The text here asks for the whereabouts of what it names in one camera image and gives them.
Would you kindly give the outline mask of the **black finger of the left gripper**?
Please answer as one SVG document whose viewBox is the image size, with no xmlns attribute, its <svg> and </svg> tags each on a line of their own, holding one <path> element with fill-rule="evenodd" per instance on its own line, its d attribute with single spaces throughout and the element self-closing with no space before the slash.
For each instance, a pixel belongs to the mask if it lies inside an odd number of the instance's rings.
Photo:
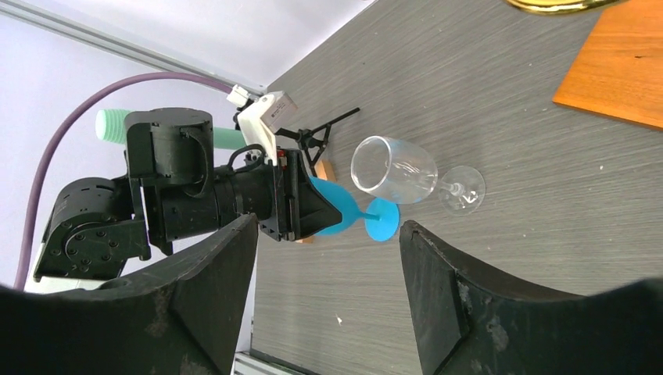
<svg viewBox="0 0 663 375">
<path fill-rule="evenodd" d="M 316 177 L 299 176 L 286 191 L 287 234 L 289 241 L 309 238 L 342 222 L 342 214 L 332 197 L 337 183 Z"/>
</svg>

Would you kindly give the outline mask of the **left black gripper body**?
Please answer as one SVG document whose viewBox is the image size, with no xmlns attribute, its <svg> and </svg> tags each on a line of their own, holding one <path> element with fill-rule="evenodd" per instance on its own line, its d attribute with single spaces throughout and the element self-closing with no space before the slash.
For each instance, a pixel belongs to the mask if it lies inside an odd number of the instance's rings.
<svg viewBox="0 0 663 375">
<path fill-rule="evenodd" d="M 303 211 L 303 182 L 306 167 L 299 150 L 278 150 L 281 158 L 253 162 L 233 169 L 229 165 L 213 169 L 213 192 L 218 226 L 237 217 L 253 214 L 258 228 L 276 241 L 298 241 L 311 235 L 309 216 Z"/>
</svg>

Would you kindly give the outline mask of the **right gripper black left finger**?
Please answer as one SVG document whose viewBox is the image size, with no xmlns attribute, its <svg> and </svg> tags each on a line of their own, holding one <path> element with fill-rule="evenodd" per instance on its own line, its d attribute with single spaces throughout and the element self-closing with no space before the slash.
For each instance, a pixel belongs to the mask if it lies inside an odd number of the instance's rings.
<svg viewBox="0 0 663 375">
<path fill-rule="evenodd" d="M 4 374 L 229 374 L 258 240 L 254 215 L 94 290 L 1 290 Z"/>
</svg>

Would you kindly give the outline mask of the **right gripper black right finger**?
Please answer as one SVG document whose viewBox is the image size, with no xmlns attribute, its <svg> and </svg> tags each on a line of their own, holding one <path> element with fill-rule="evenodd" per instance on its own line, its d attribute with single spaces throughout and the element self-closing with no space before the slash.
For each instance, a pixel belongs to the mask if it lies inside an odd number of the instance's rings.
<svg viewBox="0 0 663 375">
<path fill-rule="evenodd" d="M 400 256 L 425 374 L 659 374 L 662 280 L 582 296 L 534 284 L 419 223 Z"/>
</svg>

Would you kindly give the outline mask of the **blue wine glass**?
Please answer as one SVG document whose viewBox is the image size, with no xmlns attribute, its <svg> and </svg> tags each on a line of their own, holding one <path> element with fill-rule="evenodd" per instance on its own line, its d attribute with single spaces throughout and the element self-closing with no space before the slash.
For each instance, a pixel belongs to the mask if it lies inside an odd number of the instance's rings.
<svg viewBox="0 0 663 375">
<path fill-rule="evenodd" d="M 362 211 L 353 196 L 341 185 L 312 177 L 311 182 L 322 196 L 342 214 L 340 223 L 317 232 L 320 236 L 333 236 L 349 229 L 362 219 L 368 236 L 378 242 L 392 238 L 400 227 L 400 209 L 396 203 L 375 198 Z"/>
</svg>

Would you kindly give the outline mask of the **clear plain wine glass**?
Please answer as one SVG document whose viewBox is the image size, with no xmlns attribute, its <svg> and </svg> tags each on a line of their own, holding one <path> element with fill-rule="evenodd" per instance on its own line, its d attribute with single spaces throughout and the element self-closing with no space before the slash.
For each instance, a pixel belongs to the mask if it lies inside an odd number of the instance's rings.
<svg viewBox="0 0 663 375">
<path fill-rule="evenodd" d="M 437 193 L 444 209 L 461 216 L 474 212 L 487 193 L 477 169 L 455 166 L 440 173 L 432 155 L 422 147 L 378 135 L 358 144 L 350 175 L 359 190 L 397 205 L 419 203 Z"/>
</svg>

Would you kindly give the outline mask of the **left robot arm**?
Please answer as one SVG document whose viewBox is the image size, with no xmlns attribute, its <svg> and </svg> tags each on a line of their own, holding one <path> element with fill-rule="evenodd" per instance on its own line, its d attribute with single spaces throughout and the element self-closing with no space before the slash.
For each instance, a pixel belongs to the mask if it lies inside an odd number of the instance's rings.
<svg viewBox="0 0 663 375">
<path fill-rule="evenodd" d="M 307 238 L 342 221 L 313 185 L 299 150 L 263 145 L 235 150 L 245 165 L 214 163 L 212 116 L 186 108 L 129 113 L 127 172 L 65 186 L 45 229 L 33 272 L 43 277 L 112 280 L 132 258 L 214 232 L 244 214 L 276 241 Z"/>
</svg>

